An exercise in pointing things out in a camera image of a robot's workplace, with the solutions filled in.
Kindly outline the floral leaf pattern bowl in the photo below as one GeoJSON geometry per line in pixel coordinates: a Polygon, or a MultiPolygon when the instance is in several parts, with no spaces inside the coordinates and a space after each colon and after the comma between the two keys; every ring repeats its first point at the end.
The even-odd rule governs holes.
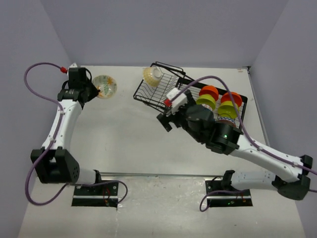
{"type": "Polygon", "coordinates": [[[98,98],[109,99],[113,97],[117,91],[116,80],[108,75],[99,75],[92,80],[93,85],[99,90],[98,98]]]}

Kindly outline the yellow sun pattern bowl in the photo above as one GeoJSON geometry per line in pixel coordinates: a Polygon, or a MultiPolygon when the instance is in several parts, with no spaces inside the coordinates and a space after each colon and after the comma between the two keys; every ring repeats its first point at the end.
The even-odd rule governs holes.
{"type": "Polygon", "coordinates": [[[162,79],[162,72],[154,67],[146,67],[142,72],[143,80],[151,87],[157,87],[162,79]]]}

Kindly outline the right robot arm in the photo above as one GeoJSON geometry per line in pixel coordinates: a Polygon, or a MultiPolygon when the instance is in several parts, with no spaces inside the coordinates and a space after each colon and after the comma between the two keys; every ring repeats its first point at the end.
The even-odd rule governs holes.
{"type": "Polygon", "coordinates": [[[168,109],[157,118],[166,131],[170,131],[170,124],[174,123],[212,152],[262,167],[260,172],[226,171],[217,186],[220,192],[232,195],[247,189],[275,190],[292,200],[303,200],[310,192],[308,173],[313,163],[310,156],[283,154],[248,138],[239,128],[216,121],[211,107],[196,104],[189,90],[182,92],[173,88],[166,95],[165,105],[168,109]]]}

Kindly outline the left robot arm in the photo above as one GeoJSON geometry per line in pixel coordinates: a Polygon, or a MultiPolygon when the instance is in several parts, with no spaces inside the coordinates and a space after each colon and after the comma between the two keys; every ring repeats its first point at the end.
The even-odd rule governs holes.
{"type": "Polygon", "coordinates": [[[97,170],[85,169],[70,153],[75,124],[84,105],[97,97],[99,90],[85,67],[73,64],[68,80],[57,95],[57,111],[50,132],[41,148],[31,152],[31,161],[41,183],[85,184],[92,195],[102,191],[103,182],[97,170]]]}

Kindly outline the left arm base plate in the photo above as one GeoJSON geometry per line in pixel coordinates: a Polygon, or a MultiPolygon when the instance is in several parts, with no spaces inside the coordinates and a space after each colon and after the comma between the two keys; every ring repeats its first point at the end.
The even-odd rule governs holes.
{"type": "Polygon", "coordinates": [[[117,208],[118,186],[119,183],[114,182],[102,186],[76,187],[71,206],[117,208]]]}

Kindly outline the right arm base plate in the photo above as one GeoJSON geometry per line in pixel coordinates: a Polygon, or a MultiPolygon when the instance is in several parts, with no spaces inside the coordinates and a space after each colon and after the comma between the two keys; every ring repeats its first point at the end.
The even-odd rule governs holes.
{"type": "MultiPolygon", "coordinates": [[[[206,194],[222,190],[222,177],[205,179],[206,194]]],[[[207,206],[214,207],[252,207],[253,202],[249,190],[239,194],[217,193],[207,197],[207,206]]]]}

